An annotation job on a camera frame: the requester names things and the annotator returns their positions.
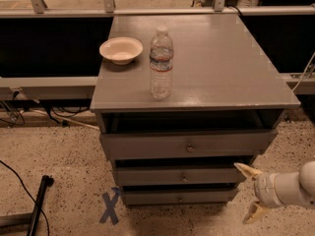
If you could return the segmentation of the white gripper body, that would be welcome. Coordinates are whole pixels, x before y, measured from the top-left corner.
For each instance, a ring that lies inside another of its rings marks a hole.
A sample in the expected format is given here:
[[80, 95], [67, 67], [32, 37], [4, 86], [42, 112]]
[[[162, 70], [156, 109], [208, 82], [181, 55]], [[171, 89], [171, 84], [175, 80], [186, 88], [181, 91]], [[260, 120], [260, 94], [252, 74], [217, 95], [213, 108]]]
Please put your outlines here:
[[284, 206], [276, 192], [276, 176], [277, 173], [262, 173], [254, 182], [255, 195], [264, 207], [276, 208]]

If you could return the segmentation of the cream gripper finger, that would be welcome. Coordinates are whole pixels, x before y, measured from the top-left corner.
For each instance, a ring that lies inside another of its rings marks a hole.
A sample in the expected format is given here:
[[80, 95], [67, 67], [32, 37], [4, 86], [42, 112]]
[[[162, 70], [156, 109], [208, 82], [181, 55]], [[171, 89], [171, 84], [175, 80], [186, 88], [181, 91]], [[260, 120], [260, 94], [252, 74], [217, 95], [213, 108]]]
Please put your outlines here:
[[248, 213], [243, 220], [243, 223], [244, 224], [254, 223], [267, 212], [268, 209], [265, 206], [263, 206], [260, 202], [255, 201], [250, 205]]
[[261, 170], [250, 167], [247, 164], [235, 162], [234, 166], [247, 179], [256, 180], [262, 174]]

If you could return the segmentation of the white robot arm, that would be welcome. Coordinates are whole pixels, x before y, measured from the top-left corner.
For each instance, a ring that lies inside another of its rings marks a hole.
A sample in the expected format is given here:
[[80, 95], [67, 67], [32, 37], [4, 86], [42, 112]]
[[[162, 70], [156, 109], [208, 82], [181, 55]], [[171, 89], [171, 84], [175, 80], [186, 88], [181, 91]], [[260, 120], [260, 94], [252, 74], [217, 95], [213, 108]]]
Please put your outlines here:
[[254, 223], [272, 208], [299, 206], [315, 208], [315, 161], [301, 166], [292, 173], [267, 173], [246, 164], [235, 162], [234, 166], [254, 181], [253, 202], [244, 218], [245, 224]]

